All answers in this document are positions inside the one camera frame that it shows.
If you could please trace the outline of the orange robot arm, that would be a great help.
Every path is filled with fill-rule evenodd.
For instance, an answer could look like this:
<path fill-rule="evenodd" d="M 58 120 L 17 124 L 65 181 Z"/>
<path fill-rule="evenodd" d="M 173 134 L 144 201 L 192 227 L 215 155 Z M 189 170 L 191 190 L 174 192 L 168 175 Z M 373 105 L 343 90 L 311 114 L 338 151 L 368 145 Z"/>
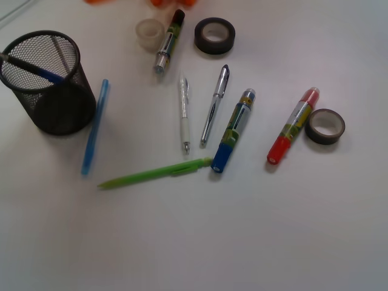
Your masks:
<path fill-rule="evenodd" d="M 100 4 L 103 2 L 107 2 L 107 0 L 84 0 L 84 2 L 88 4 Z M 149 0 L 149 2 L 155 7 L 161 7 L 163 5 L 167 5 L 169 3 L 177 2 L 184 6 L 192 7 L 198 1 L 197 0 Z"/>

